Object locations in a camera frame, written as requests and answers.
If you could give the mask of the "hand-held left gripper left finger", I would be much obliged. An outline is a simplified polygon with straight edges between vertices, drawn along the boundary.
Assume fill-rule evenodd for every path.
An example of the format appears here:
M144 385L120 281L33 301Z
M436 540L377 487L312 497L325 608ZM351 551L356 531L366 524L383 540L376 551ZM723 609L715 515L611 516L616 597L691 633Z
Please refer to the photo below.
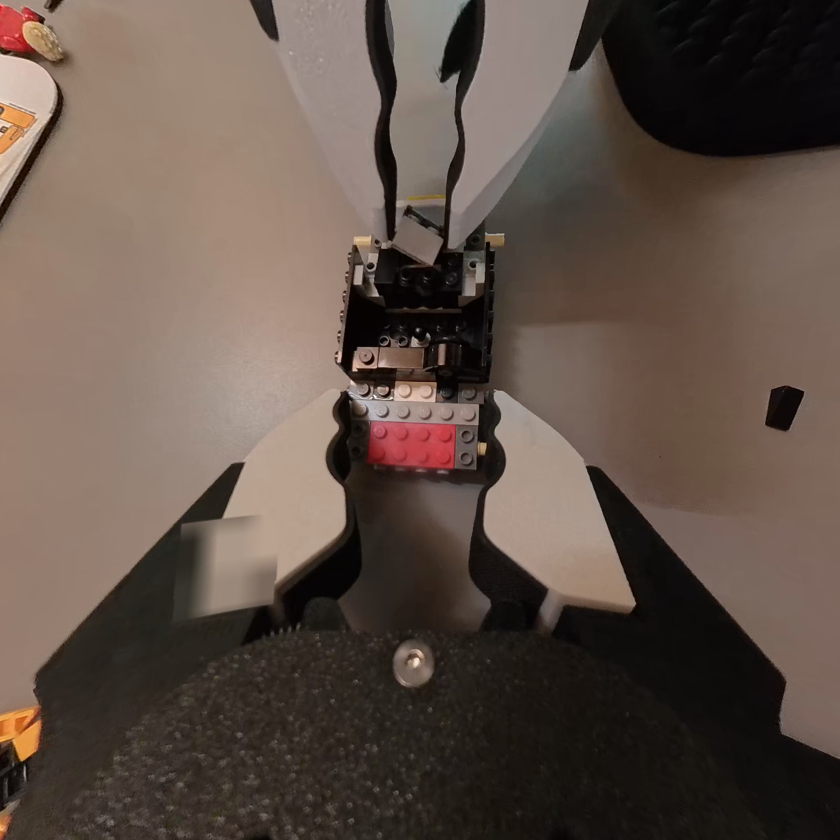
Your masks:
M259 559L276 564L286 596L330 562L361 564L354 502L336 465L347 394L327 390L263 437L246 456L222 516L247 523Z

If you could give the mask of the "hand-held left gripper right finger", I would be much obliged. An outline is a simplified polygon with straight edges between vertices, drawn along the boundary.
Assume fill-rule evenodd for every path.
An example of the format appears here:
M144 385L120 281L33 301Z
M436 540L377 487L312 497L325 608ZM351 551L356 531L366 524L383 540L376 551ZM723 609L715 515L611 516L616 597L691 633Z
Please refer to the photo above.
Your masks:
M636 598L583 457L550 424L495 390L472 547L501 561L505 582L479 588L518 602L526 626L550 634L567 607L627 616Z

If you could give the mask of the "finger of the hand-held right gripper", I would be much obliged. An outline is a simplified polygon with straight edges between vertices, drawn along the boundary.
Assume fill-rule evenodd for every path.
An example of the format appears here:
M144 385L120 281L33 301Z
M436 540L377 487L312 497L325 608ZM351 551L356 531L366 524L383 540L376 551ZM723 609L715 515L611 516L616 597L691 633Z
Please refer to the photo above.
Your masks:
M456 152L446 185L446 246L499 203L549 119L584 23L586 1L476 2L456 86Z
M275 1L283 67L333 173L372 235L396 231L396 71L385 1Z

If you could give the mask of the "black toy brick vehicle model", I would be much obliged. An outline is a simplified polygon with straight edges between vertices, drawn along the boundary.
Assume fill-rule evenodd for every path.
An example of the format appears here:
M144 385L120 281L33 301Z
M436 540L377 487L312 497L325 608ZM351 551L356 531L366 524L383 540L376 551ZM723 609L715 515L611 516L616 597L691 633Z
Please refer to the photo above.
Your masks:
M353 244L335 353L349 377L352 461L478 469L501 245L480 225L428 266L373 240Z

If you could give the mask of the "small grey plate brick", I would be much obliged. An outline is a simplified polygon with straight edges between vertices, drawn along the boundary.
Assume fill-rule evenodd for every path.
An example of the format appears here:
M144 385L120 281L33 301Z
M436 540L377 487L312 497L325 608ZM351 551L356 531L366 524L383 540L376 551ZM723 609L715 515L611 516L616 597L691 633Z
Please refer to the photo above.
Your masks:
M425 211L425 206L407 204L396 223L392 247L417 264L432 266L443 245L444 231Z

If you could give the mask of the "grey desk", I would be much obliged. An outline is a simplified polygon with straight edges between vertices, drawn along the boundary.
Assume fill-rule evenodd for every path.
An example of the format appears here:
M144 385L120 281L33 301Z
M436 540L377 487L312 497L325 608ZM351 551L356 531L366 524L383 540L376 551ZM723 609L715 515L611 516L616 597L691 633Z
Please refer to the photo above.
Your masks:
M370 229L246 2L58 22L2 225L2 698L44 726L7 838L838 838L838 146L671 148L601 47L478 225L481 436L502 390L583 457L632 614L492 602L488 457L364 467L348 394L360 565L281 596L222 516L349 384Z

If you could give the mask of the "small black slope brick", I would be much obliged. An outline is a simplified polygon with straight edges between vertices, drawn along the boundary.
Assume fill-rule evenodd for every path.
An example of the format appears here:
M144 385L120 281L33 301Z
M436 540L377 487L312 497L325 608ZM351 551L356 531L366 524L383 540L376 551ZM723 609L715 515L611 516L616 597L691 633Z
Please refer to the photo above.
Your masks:
M792 385L779 385L770 390L764 425L788 432L802 405L805 392Z

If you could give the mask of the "white rounded tray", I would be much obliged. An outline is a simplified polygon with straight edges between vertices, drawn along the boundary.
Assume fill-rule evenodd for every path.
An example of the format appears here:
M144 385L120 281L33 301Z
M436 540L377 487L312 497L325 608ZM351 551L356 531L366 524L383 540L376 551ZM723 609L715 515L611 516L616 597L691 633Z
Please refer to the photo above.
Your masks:
M1 175L1 216L4 217L55 129L64 98L47 69L26 58L1 56L2 102L38 115L38 127L29 136L24 151L13 167Z

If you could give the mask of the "red toy brick piece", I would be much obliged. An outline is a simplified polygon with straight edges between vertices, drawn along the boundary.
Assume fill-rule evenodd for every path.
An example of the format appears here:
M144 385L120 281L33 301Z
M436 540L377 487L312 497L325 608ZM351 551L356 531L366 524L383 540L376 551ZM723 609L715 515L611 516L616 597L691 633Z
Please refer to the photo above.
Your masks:
M42 25L44 16L29 7L16 9L1 3L1 52L2 54L34 55L36 49L24 36L26 23Z

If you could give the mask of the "pile of orange black bricks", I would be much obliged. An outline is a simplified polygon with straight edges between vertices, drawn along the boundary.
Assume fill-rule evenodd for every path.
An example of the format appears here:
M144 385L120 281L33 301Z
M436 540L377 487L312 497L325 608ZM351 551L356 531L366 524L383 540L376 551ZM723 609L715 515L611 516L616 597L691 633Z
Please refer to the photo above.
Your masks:
M29 765L41 740L41 707L4 712L1 715L1 814L5 828L13 803L28 785Z

